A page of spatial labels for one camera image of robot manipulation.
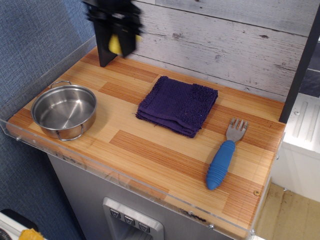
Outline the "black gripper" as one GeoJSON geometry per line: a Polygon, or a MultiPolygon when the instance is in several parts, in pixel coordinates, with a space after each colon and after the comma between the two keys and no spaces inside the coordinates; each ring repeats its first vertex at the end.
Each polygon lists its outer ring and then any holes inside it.
{"type": "Polygon", "coordinates": [[[93,22],[99,54],[111,53],[110,28],[117,28],[123,57],[136,50],[136,36],[143,27],[140,21],[142,11],[131,0],[84,0],[83,3],[87,6],[88,20],[93,22]]]}

